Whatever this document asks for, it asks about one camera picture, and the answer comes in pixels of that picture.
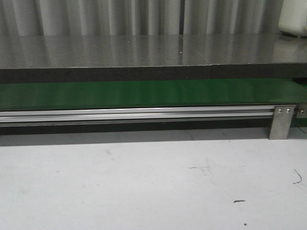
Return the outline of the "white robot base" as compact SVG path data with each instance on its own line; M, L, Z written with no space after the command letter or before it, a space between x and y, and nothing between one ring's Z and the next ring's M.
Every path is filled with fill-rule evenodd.
M297 37L307 36L307 0L284 0L278 29Z

